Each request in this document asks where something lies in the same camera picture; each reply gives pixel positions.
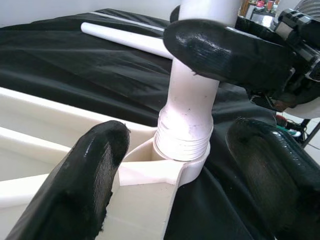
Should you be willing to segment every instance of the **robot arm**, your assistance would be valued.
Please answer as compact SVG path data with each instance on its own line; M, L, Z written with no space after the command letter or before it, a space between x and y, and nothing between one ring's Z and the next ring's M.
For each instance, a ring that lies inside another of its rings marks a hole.
M235 28L201 19L177 21L164 32L164 44L196 74L244 87L259 106L294 112L312 102L304 110L320 117L314 103L320 93L320 22L292 9L278 19L275 31L243 17Z

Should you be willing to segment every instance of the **white wall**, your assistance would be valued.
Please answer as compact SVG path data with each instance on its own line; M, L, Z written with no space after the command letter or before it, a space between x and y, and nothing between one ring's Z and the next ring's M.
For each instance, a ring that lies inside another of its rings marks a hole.
M169 20L181 0L0 0L0 27L37 20L118 9Z

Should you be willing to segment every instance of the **white plastic part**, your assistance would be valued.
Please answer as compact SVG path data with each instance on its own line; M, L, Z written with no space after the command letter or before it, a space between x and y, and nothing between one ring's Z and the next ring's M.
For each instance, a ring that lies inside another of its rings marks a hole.
M241 0L183 0L179 20L209 19L234 27ZM195 75L174 58L168 99L158 119L155 148L179 161L203 156L213 131L212 106L219 82Z
M154 127L5 88L0 88L0 102L5 103L0 104L0 239L77 138L96 124L118 120L131 131L97 239L163 238L178 187L199 175L210 152L207 148L195 161L176 161L153 148Z
M88 22L84 22L81 24L81 31L85 34L139 49L167 59L174 58L166 49L161 38L118 30L111 27L100 26Z

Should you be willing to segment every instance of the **black cloth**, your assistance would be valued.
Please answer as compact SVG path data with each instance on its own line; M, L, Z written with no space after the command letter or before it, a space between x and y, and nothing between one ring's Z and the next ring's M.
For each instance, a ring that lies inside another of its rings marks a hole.
M118 10L98 12L161 28L169 24ZM80 30L83 22L159 38L163 34L92 13L4 27L0 87L156 126L167 99L171 61L86 35ZM225 141L238 117L275 124L274 112L251 104L243 88L221 83L212 113L210 155L200 176L178 189L165 238L274 239Z

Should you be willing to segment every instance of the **white pvc pipe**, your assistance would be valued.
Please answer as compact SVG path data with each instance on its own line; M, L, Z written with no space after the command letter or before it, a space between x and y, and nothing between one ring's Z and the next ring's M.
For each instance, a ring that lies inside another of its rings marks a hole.
M182 0L179 20L209 19L234 27L242 0ZM170 159L192 161L205 154L213 131L212 106L219 82L174 58L168 99L158 119L154 147Z
M161 38L145 36L129 31L100 26L88 22L81 24L81 31L85 34L93 35L117 44L122 44L131 48L139 49L151 54L155 54L167 59L174 57L166 49Z

